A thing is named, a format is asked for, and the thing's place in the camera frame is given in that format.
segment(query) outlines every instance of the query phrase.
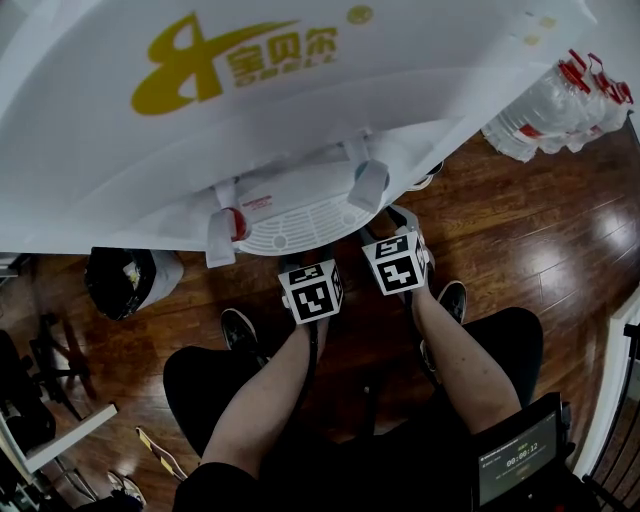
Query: black sneaker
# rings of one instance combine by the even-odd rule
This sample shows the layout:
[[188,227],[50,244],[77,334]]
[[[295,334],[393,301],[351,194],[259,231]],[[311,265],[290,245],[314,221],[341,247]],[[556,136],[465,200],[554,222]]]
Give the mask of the black sneaker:
[[467,312],[467,289],[460,281],[451,281],[438,296],[438,302],[461,324]]
[[269,361],[262,353],[256,330],[249,319],[237,309],[225,309],[220,315],[220,327],[229,350],[242,350],[253,354],[261,368]]

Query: timer screen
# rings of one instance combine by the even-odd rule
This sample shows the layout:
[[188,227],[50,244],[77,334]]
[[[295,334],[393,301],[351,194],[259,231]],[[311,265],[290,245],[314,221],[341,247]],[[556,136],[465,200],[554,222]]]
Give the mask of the timer screen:
[[480,505],[513,489],[556,456],[556,413],[478,459]]

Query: white wall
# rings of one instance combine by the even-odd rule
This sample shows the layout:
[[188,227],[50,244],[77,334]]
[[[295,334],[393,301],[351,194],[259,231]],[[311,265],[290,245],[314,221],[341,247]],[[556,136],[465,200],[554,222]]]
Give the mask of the white wall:
[[640,0],[586,0],[598,26],[585,35],[575,49],[595,53],[605,71],[629,84],[635,114],[631,121],[640,134]]

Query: wooden floor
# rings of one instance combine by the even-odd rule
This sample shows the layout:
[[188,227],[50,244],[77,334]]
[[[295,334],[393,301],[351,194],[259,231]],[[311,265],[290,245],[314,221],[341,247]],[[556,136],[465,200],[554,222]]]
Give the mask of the wooden floor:
[[[545,354],[537,395],[557,390],[572,402],[579,446],[600,385],[606,320],[640,279],[639,192],[640,157],[625,127],[576,155],[540,154],[525,165],[476,135],[427,189],[398,201],[420,217],[436,259],[436,289],[453,278],[467,284],[468,321],[509,306],[538,314]],[[34,258],[23,277],[0,289],[0,328],[22,352],[38,314],[62,319],[56,337],[92,372],[88,391],[67,383],[82,414],[108,401],[120,408],[68,455],[103,496],[107,469],[133,475],[151,511],[171,509],[176,483],[134,427],[143,426],[187,471],[198,463],[164,397],[167,358],[192,344],[222,349],[218,316],[229,306],[252,318],[271,348],[292,327],[281,307],[276,259],[241,255],[233,266],[207,270],[202,254],[180,256],[186,273],[174,293],[123,322],[102,318],[91,303],[85,257]],[[377,290],[357,239],[340,241],[336,259],[346,299],[302,417],[344,440],[363,422],[363,388],[372,379],[382,382],[379,432],[407,418],[432,390],[412,357],[402,307]],[[60,428],[71,422],[59,407],[56,416]]]

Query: digital timer display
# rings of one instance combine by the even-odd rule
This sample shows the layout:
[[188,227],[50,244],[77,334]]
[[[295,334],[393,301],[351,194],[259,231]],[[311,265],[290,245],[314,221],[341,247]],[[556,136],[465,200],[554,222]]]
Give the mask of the digital timer display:
[[501,496],[556,455],[556,413],[478,459],[480,505]]

